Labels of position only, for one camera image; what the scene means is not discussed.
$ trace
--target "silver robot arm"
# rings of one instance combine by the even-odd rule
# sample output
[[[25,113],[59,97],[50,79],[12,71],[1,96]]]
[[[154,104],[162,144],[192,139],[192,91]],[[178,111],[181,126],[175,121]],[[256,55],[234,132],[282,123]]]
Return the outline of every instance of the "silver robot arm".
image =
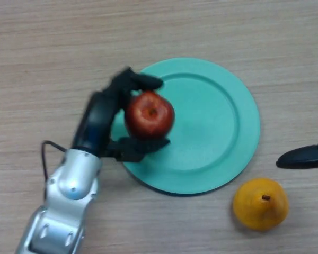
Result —
[[[110,139],[115,115],[125,110],[132,90],[154,90],[163,81],[127,68],[116,75],[110,86],[91,96],[75,133],[72,146],[66,149],[55,172],[48,177],[45,151],[42,162],[45,175],[45,201],[30,217],[15,254],[77,254],[84,239],[85,216],[99,189],[100,158],[139,162],[145,154],[170,143],[168,139],[139,141],[125,137]]]
[[[64,163],[47,180],[46,201],[31,216],[16,254],[78,253],[101,166],[95,155],[67,150]]]

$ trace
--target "wood grain surface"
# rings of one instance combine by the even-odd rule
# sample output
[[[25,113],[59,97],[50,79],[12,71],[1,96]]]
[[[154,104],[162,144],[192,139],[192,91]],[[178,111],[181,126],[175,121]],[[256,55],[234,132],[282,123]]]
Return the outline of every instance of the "wood grain surface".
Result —
[[[229,185],[186,198],[105,160],[82,253],[318,254],[318,169],[275,166],[318,143],[318,0],[0,0],[0,254],[14,252],[42,202],[40,142],[68,146],[90,93],[125,65],[172,57],[210,60],[243,80],[261,115],[255,157]],[[48,155],[55,166],[61,154]],[[230,213],[239,185],[258,176],[290,199],[287,220],[266,234]]]

